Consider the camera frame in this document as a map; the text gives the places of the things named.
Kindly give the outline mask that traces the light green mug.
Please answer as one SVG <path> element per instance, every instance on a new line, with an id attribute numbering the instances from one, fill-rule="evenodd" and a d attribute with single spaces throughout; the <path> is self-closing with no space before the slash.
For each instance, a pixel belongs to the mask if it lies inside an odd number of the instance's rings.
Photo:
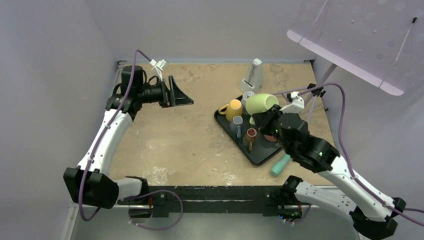
<path id="1" fill-rule="evenodd" d="M 249 123 L 251 125 L 255 125 L 253 114 L 264 113 L 270 108 L 272 108 L 274 105 L 278 104 L 279 100 L 275 95 L 272 94 L 259 93 L 250 96 L 245 103 L 245 109 L 250 115 Z"/>

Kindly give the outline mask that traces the brown mug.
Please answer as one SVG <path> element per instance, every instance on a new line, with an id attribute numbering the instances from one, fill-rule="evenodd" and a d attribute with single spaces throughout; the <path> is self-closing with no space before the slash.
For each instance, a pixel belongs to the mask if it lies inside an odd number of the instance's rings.
<path id="1" fill-rule="evenodd" d="M 257 130 L 249 128 L 242 138 L 242 144 L 247 147 L 248 152 L 251 152 L 256 143 Z"/>

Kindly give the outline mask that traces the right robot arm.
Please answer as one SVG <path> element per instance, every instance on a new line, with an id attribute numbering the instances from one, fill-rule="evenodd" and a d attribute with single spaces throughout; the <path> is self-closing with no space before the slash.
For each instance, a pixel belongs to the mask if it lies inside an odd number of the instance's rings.
<path id="1" fill-rule="evenodd" d="M 394 235 L 395 217 L 403 213 L 406 202 L 390 197 L 353 170 L 352 165 L 328 141 L 310 134 L 308 123 L 297 113 L 284 113 L 274 105 L 262 113 L 252 114 L 258 130 L 273 136 L 282 150 L 301 167 L 334 184 L 343 195 L 324 193 L 303 180 L 289 178 L 280 196 L 288 204 L 296 200 L 317 205 L 351 219 L 353 228 L 371 240 Z"/>

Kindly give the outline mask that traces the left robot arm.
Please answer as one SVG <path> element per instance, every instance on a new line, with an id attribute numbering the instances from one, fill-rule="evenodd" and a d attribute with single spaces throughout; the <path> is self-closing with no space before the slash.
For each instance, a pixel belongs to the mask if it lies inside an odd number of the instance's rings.
<path id="1" fill-rule="evenodd" d="M 102 125 L 77 167 L 68 167 L 63 179 L 74 203 L 111 209 L 117 201 L 130 198 L 138 205 L 149 199 L 145 178 L 127 176 L 120 180 L 109 177 L 112 160 L 126 130 L 143 104 L 158 103 L 162 108 L 192 105 L 194 100 L 176 84 L 172 75 L 168 83 L 153 76 L 151 83 L 141 66 L 124 66 L 105 106 Z"/>

